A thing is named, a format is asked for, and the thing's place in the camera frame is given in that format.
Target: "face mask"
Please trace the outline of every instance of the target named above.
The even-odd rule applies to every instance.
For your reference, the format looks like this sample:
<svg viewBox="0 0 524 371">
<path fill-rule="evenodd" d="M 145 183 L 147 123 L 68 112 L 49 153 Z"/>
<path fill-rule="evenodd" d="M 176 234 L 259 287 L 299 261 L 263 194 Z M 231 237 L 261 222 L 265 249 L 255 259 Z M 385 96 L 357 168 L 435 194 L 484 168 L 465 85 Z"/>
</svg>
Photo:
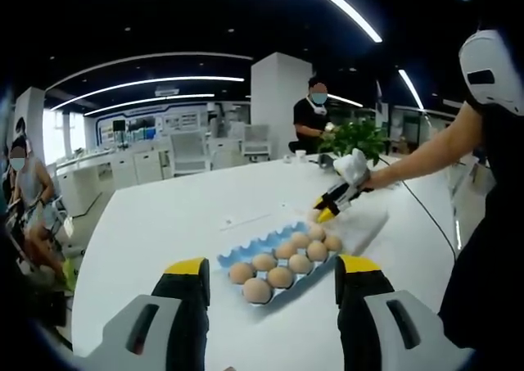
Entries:
<svg viewBox="0 0 524 371">
<path fill-rule="evenodd" d="M 22 168 L 25 165 L 25 158 L 11 158 L 11 168 L 16 170 L 17 172 L 19 170 L 22 170 Z"/>
<path fill-rule="evenodd" d="M 328 95 L 324 93 L 312 93 L 311 99 L 317 105 L 323 105 L 327 101 Z"/>
</svg>

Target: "floor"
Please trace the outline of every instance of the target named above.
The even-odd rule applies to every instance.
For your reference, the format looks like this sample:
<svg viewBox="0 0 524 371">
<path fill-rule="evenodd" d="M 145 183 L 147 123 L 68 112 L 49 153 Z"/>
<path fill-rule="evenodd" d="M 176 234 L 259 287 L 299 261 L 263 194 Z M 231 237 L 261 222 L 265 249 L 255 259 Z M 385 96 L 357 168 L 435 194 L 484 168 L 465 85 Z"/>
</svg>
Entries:
<svg viewBox="0 0 524 371">
<path fill-rule="evenodd" d="M 454 181 L 455 175 L 456 173 L 452 172 L 450 175 L 450 181 Z M 75 247 L 87 247 L 97 222 L 102 216 L 107 203 L 114 193 L 111 174 L 106 173 L 101 175 L 101 185 L 102 194 L 95 201 L 89 212 L 83 217 L 74 219 L 75 233 L 68 243 Z M 457 197 L 457 217 L 460 229 L 460 237 L 462 239 L 463 245 L 465 245 L 473 233 L 473 230 L 475 230 L 475 227 L 484 216 L 484 200 L 485 196 L 476 190 L 471 179 Z M 82 257 L 76 258 L 75 265 L 77 266 L 77 269 L 81 269 L 81 264 Z M 73 299 L 71 298 L 69 308 L 72 308 L 72 300 Z M 67 315 L 67 325 L 64 328 L 58 328 L 62 336 L 65 337 L 68 341 L 71 341 L 70 313 L 71 310 L 69 309 Z M 65 347 L 62 347 L 61 351 L 64 352 L 64 355 L 71 356 L 70 351 L 68 351 Z"/>
</svg>

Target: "black ceiling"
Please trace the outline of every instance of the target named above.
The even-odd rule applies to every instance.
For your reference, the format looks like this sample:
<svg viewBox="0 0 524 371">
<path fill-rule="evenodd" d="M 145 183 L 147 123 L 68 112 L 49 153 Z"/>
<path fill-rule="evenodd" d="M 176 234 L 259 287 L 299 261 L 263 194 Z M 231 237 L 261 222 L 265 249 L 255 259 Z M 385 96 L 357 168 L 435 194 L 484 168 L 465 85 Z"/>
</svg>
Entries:
<svg viewBox="0 0 524 371">
<path fill-rule="evenodd" d="M 375 99 L 376 79 L 386 100 L 414 106 L 397 66 L 409 72 L 427 107 L 439 105 L 433 94 L 463 98 L 457 53 L 477 27 L 470 4 L 346 1 L 382 36 L 382 43 L 374 43 L 328 0 L 21 0 L 7 20 L 12 48 L 3 54 L 16 94 L 30 85 L 48 88 L 75 72 L 125 57 L 220 52 L 253 61 L 210 56 L 142 59 L 90 71 L 56 88 L 78 96 L 135 80 L 218 75 L 246 82 L 179 82 L 177 87 L 183 94 L 245 100 L 252 64 L 283 52 L 312 62 L 330 93 L 368 106 Z M 154 89 L 149 84 L 86 99 L 104 107 L 153 97 Z M 46 106 L 59 102 L 48 97 Z M 64 108 L 88 111 L 79 105 Z"/>
</svg>

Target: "hair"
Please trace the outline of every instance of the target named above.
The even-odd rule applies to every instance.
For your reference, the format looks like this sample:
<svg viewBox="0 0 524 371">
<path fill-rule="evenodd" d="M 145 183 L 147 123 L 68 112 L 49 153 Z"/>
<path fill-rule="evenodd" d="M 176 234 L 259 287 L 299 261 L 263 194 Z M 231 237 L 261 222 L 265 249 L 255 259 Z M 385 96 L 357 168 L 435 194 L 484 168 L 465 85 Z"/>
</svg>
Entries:
<svg viewBox="0 0 524 371">
<path fill-rule="evenodd" d="M 27 141 L 23 136 L 19 136 L 13 141 L 13 144 L 11 145 L 11 151 L 13 151 L 17 147 L 23 148 L 25 154 L 27 155 Z"/>
<path fill-rule="evenodd" d="M 308 85 L 309 85 L 309 88 L 312 88 L 314 87 L 316 84 L 319 84 L 319 83 L 322 83 L 322 80 L 318 77 L 318 76 L 314 76 L 312 77 L 309 82 L 308 82 Z"/>
<path fill-rule="evenodd" d="M 25 131 L 25 120 L 24 117 L 20 117 L 18 121 L 16 122 L 16 131 L 23 129 Z"/>
</svg>

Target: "window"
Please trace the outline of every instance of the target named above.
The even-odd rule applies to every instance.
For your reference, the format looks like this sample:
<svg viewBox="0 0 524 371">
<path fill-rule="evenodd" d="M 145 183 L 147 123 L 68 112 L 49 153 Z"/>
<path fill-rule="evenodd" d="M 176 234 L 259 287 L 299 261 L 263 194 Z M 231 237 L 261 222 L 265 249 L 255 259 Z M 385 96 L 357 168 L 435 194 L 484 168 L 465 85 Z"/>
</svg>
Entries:
<svg viewBox="0 0 524 371">
<path fill-rule="evenodd" d="M 43 110 L 43 154 L 46 165 L 52 164 L 66 156 L 62 116 L 61 111 Z"/>
<path fill-rule="evenodd" d="M 69 114 L 69 129 L 71 138 L 71 151 L 86 148 L 84 116 L 80 113 Z"/>
</svg>

